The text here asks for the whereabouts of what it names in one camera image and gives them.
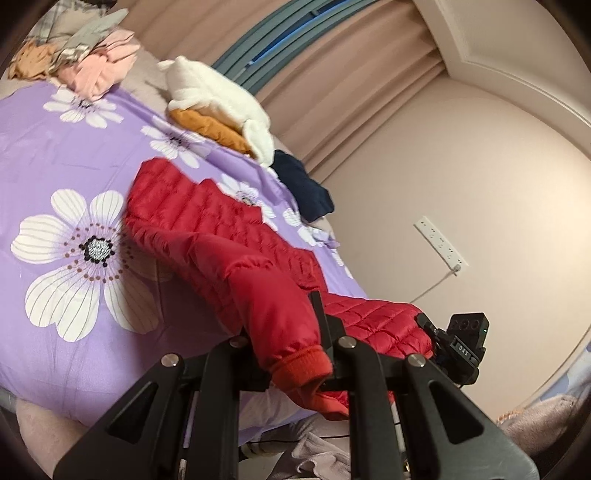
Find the white electrical socket panel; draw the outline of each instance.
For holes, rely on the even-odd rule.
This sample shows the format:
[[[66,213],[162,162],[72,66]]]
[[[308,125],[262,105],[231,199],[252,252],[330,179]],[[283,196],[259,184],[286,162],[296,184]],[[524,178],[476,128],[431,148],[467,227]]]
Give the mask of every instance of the white electrical socket panel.
[[[414,226],[456,275],[468,266],[466,260],[462,258],[449,240],[443,236],[439,229],[427,217],[421,218]]]

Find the silver bolt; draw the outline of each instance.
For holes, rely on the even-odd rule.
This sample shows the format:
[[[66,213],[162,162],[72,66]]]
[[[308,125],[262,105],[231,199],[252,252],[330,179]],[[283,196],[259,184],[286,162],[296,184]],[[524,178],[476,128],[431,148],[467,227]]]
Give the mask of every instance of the silver bolt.
[[[160,363],[165,367],[176,367],[178,365],[178,355],[176,353],[167,353],[160,359]]]
[[[357,340],[350,336],[344,336],[339,338],[339,345],[342,348],[355,348],[355,345],[357,345]]]
[[[413,353],[408,356],[408,363],[413,367],[421,368],[427,365],[427,359],[420,353]]]
[[[233,346],[234,348],[244,348],[246,345],[248,345],[248,339],[246,337],[238,335],[230,338],[230,346]]]

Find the red puffer jacket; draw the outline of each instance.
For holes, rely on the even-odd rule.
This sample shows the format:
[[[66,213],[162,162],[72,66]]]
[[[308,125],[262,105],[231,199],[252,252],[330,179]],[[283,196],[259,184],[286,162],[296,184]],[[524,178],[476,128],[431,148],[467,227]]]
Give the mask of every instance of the red puffer jacket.
[[[294,248],[262,222],[261,210],[193,183],[163,158],[145,162],[128,198],[125,223],[137,244],[175,269],[233,333],[248,332],[275,385],[298,405],[339,418],[346,394],[319,392],[332,373],[306,292],[321,292],[327,314],[378,352],[431,355],[412,305],[352,299],[327,291],[314,254]]]

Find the curtain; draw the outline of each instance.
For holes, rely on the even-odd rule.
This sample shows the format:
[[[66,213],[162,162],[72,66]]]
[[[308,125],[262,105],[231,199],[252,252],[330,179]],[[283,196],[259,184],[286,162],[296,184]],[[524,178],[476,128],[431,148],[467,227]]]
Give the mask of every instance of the curtain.
[[[159,59],[185,55],[211,65],[288,0],[119,0],[122,23]]]
[[[323,181],[444,70],[410,0],[381,0],[283,68],[257,99],[271,129]]]

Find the purple bed sheet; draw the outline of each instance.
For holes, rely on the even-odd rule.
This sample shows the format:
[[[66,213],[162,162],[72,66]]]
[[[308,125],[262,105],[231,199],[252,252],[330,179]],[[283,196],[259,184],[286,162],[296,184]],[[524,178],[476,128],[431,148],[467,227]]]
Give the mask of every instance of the purple bed sheet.
[[[227,338],[186,284],[126,239],[125,198],[149,158],[259,205],[315,253],[330,291],[365,296],[272,174],[121,89],[89,103],[40,82],[0,101],[0,117],[0,386],[19,398],[90,425],[165,353],[199,355]]]

